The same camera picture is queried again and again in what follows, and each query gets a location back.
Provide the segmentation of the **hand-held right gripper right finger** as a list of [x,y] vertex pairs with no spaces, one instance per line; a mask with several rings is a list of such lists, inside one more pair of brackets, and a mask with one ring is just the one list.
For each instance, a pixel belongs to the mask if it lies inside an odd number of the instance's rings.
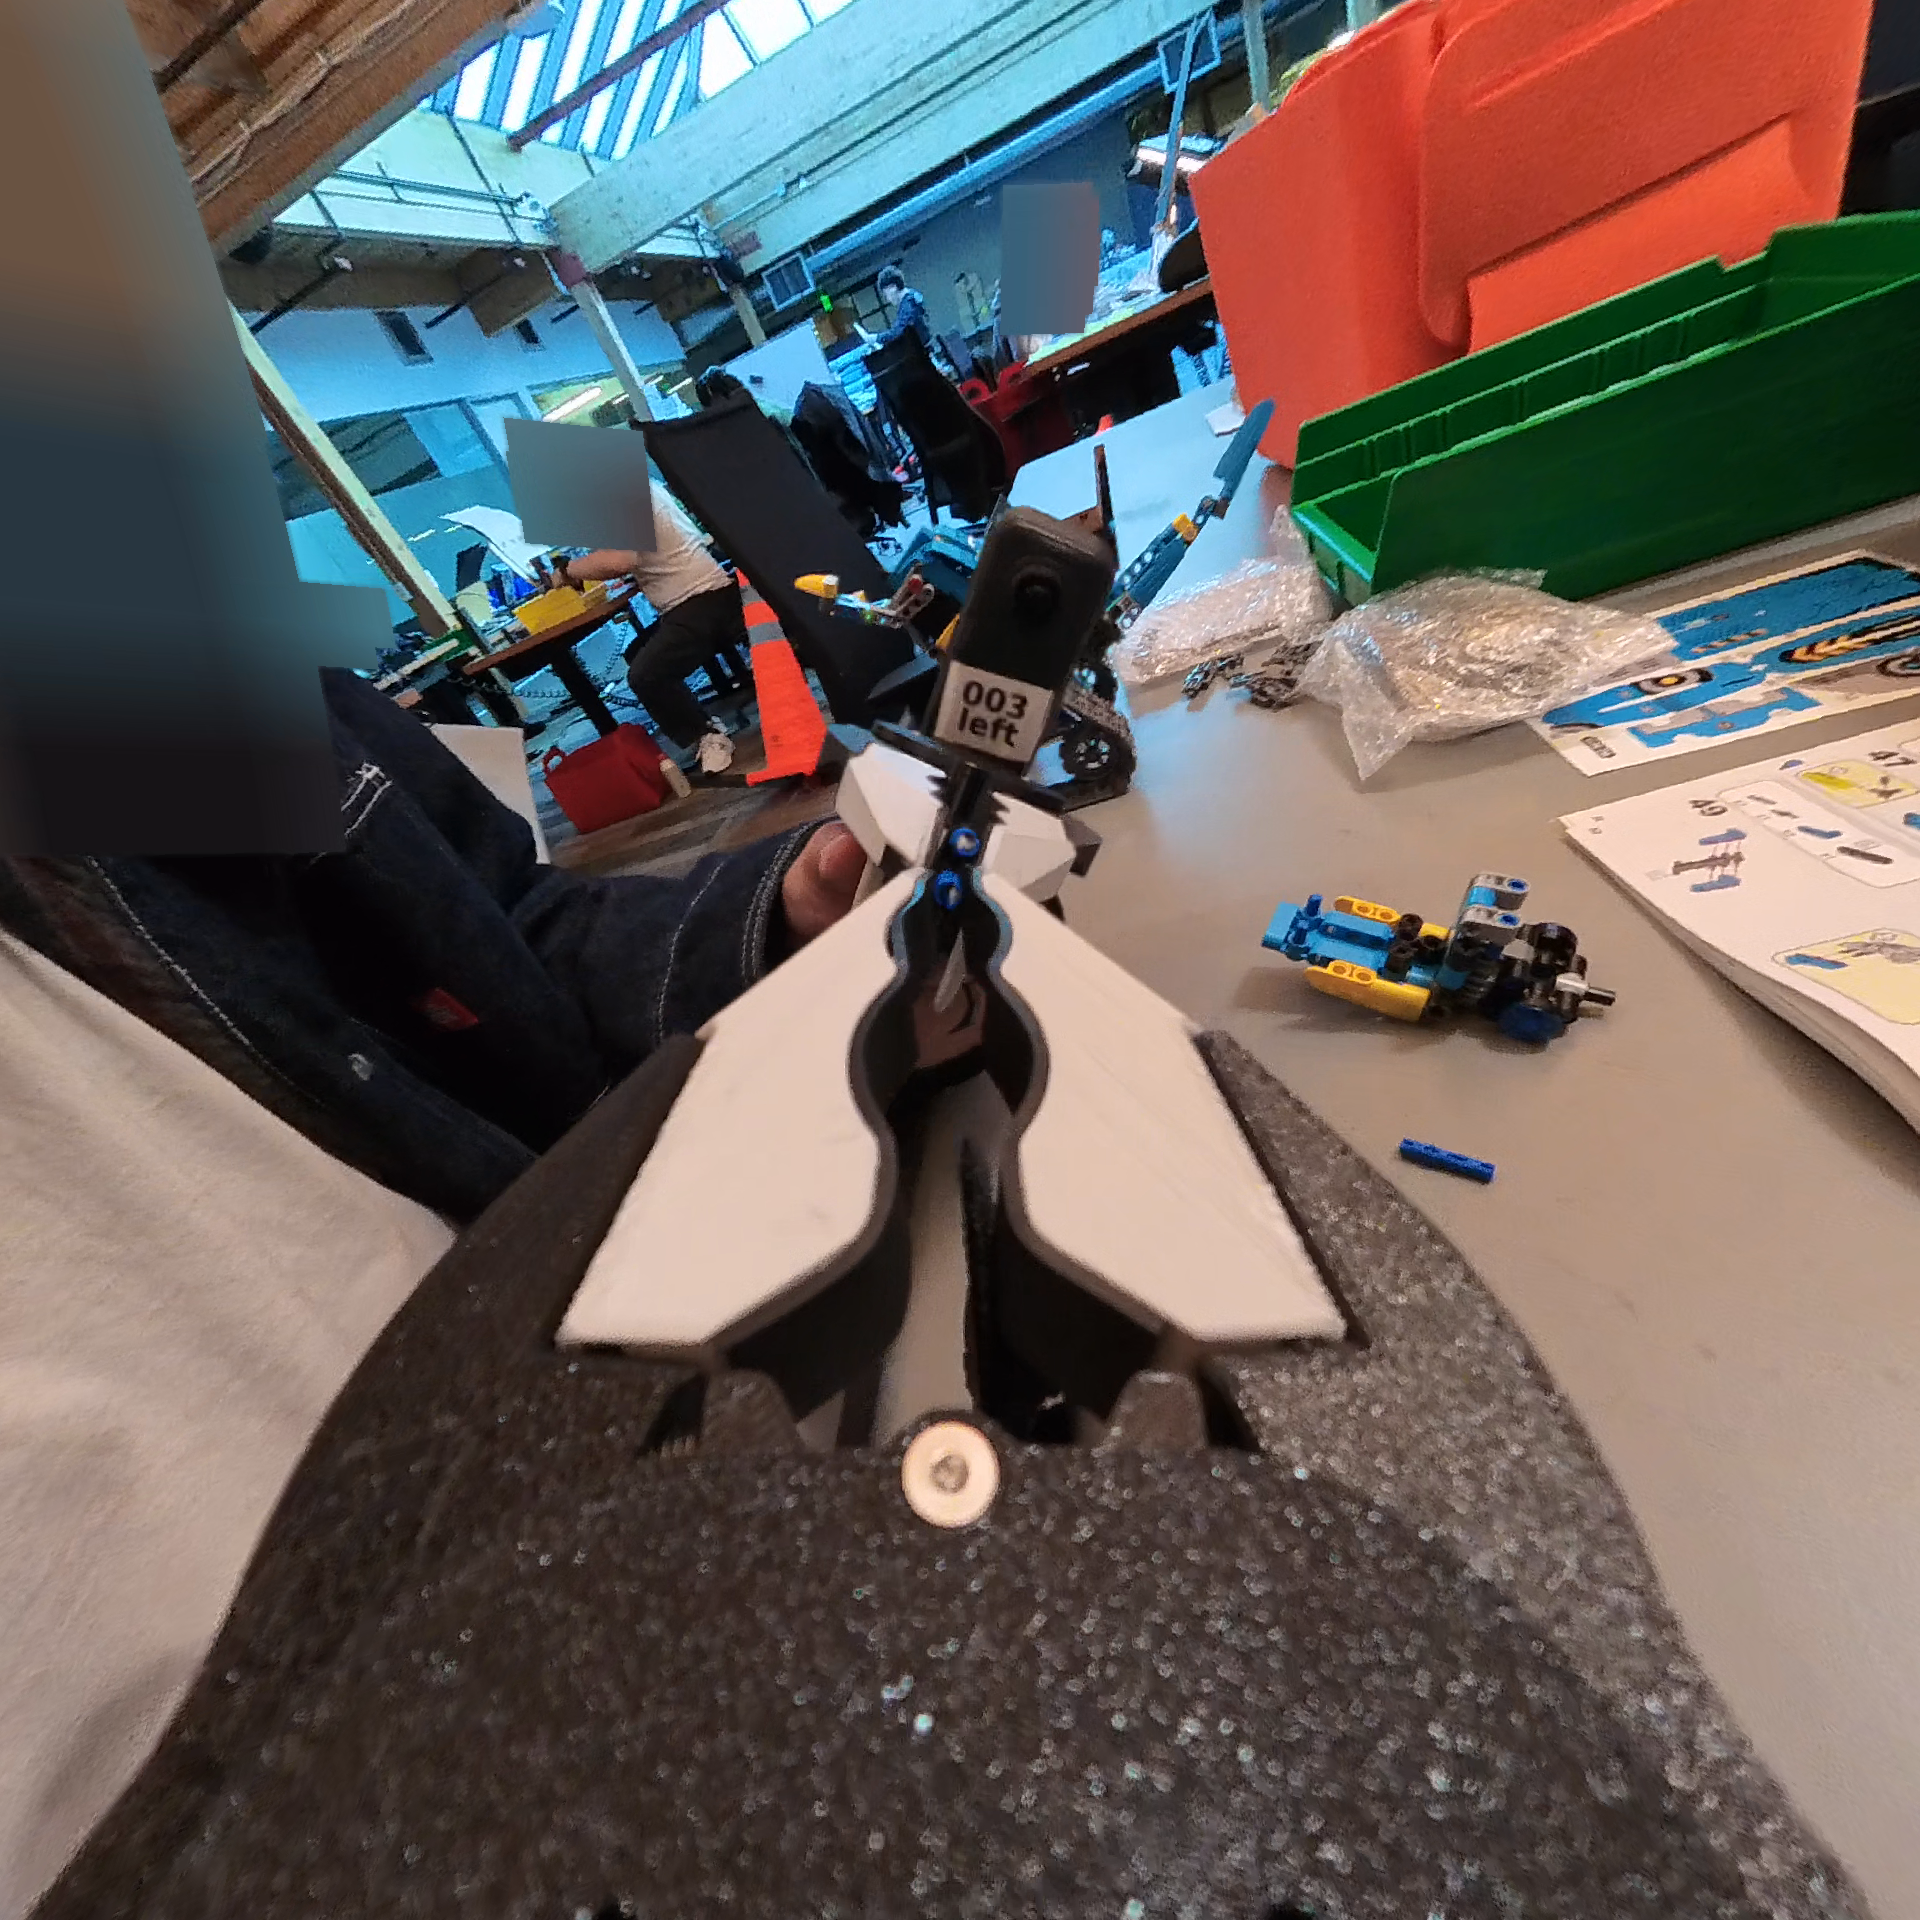
[[1030,1054],[1011,1202],[1040,1257],[1205,1354],[1341,1339],[1195,1027],[1012,882],[980,893],[1004,925],[991,984]]

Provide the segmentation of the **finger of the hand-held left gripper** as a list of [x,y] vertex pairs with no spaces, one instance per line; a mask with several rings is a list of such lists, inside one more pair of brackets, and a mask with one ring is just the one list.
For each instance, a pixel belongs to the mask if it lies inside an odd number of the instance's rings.
[[910,753],[860,753],[843,771],[834,805],[861,847],[869,873],[920,872],[939,838],[944,771]]
[[1038,904],[1053,901],[1069,877],[1085,877],[1102,838],[1074,814],[1061,814],[1011,792],[991,792],[980,817],[982,850],[975,861],[975,897],[990,885]]

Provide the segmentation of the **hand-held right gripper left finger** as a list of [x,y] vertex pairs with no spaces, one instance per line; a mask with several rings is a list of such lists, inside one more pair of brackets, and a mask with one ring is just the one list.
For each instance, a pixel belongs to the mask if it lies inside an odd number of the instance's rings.
[[860,1053],[906,984],[900,873],[698,1034],[654,1149],[560,1321],[571,1350],[723,1354],[843,1278],[891,1208]]

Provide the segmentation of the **short black ridged beam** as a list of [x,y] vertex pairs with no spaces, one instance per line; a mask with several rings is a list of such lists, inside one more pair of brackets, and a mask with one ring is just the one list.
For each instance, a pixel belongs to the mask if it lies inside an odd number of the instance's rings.
[[[920,1065],[939,1065],[971,1049],[980,1022],[980,995],[968,968],[975,863],[948,855],[951,830],[938,838],[917,893],[895,925],[915,989],[911,1017]],[[944,912],[927,899],[927,880],[939,872],[959,872],[966,879],[966,899],[958,912]]]

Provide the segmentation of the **blue yellow brick assembly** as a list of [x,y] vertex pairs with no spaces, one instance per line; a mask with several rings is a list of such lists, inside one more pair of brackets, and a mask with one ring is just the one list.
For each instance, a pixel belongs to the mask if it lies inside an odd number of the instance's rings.
[[1542,1047],[1616,995],[1590,982],[1573,928],[1530,920],[1530,885],[1471,879],[1448,925],[1355,897],[1279,904],[1262,949],[1304,970],[1308,986],[1370,1016],[1406,1025],[1482,1021],[1508,1040]]

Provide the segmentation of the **grey desk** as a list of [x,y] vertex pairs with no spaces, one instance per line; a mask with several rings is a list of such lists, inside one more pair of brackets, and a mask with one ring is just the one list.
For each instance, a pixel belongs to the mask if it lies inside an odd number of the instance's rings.
[[[1478,1269],[1607,1454],[1700,1663],[1876,1917],[1916,1917],[1916,1134],[1700,968],[1556,822],[1916,718],[1903,695],[1587,778],[1524,728],[1359,784],[1336,717],[1133,698],[1136,786],[1067,918],[1229,1031]],[[1311,893],[1447,915],[1502,872],[1602,1017],[1542,1053],[1310,995],[1260,951]],[[1416,1138],[1498,1163],[1469,1185]]]

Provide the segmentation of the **person's left hand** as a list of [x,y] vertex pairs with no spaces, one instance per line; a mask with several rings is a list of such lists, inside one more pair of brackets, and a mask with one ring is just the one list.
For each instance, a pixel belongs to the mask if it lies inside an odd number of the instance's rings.
[[866,872],[869,857],[846,824],[814,829],[780,880],[771,958],[780,962],[836,926],[855,907]]

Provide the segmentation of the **built blue robot model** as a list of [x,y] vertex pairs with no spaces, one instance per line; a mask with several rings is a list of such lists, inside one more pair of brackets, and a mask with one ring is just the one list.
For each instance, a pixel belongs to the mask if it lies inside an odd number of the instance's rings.
[[[1136,742],[1115,704],[1114,645],[1163,594],[1202,530],[1226,519],[1272,414],[1272,400],[1262,400],[1253,413],[1231,402],[1223,416],[1235,434],[1213,469],[1211,493],[1189,514],[1176,514],[1126,568],[1117,570],[1102,614],[1080,640],[1061,707],[1045,734],[1047,745],[1058,747],[1066,768],[1066,781],[1052,792],[1067,810],[1115,801],[1128,789],[1136,774]],[[933,662],[947,650],[958,616],[968,602],[986,550],[1011,512],[1011,501],[1002,496],[979,529],[963,535],[925,533],[882,599],[847,591],[831,571],[796,579],[804,597],[842,618],[866,627],[900,630],[917,643],[917,662],[875,686],[874,698],[879,710],[915,701],[930,680]]]

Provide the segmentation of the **orange traffic cone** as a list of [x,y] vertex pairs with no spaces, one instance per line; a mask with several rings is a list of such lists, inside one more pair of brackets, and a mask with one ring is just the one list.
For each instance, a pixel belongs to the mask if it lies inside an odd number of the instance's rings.
[[747,623],[754,701],[764,766],[746,776],[747,784],[814,781],[820,771],[827,721],[807,670],[783,637],[778,614],[738,570],[742,618]]

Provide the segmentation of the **clear bag of track links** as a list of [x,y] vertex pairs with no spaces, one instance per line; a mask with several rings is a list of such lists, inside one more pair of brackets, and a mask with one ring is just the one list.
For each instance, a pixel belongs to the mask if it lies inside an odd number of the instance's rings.
[[1189,698],[1235,685],[1287,707],[1332,623],[1335,602],[1310,561],[1238,561],[1207,584],[1156,597],[1119,637],[1111,669],[1128,691],[1179,682]]

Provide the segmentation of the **red bag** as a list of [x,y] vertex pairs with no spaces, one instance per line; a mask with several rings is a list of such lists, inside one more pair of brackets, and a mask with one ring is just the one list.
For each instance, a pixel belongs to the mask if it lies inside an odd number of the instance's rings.
[[547,792],[579,835],[602,833],[670,802],[676,789],[668,776],[676,771],[656,737],[637,725],[620,725],[573,753],[551,751],[542,757]]

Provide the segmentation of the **black tilted panel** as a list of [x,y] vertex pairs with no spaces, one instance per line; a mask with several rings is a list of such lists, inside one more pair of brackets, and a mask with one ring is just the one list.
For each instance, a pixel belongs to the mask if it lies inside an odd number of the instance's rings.
[[662,482],[750,579],[843,725],[920,714],[938,669],[911,632],[830,614],[797,576],[830,571],[846,593],[891,597],[885,568],[856,539],[780,425],[750,399],[640,425]]

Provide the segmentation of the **crinkled clear plastic bag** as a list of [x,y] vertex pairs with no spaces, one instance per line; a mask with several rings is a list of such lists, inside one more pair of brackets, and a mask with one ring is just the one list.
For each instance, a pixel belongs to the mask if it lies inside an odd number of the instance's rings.
[[1300,675],[1336,711],[1359,778],[1412,744],[1541,718],[1663,662],[1651,616],[1570,605],[1531,571],[1443,571],[1332,621]]

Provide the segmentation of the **orange plastic bin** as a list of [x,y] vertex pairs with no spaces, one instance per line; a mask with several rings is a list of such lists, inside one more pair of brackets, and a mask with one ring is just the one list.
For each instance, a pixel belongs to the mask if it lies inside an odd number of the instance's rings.
[[1402,6],[1191,181],[1238,400],[1304,423],[1828,222],[1869,2]]

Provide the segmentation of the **white shirt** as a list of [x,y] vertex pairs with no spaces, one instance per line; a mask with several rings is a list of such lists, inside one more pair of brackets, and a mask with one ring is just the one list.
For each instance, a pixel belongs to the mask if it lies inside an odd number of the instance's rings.
[[4,1917],[154,1752],[307,1442],[451,1240],[4,936]]

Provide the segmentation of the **green plastic bin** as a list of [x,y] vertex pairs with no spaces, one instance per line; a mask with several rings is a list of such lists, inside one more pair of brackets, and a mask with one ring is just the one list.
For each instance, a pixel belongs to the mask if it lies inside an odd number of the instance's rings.
[[1311,419],[1290,512],[1351,605],[1582,599],[1917,490],[1917,215],[1778,231]]

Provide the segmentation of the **open instruction booklet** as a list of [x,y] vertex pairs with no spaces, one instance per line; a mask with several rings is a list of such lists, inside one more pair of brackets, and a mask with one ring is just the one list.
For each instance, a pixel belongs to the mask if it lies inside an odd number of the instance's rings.
[[1559,829],[1696,958],[1917,1125],[1916,721]]

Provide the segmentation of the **blue sticker sheet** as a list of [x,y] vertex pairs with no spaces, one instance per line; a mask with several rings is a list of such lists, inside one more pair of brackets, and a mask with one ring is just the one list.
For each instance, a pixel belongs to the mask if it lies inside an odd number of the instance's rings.
[[1917,691],[1917,568],[1867,550],[1654,616],[1668,655],[1531,722],[1596,778]]

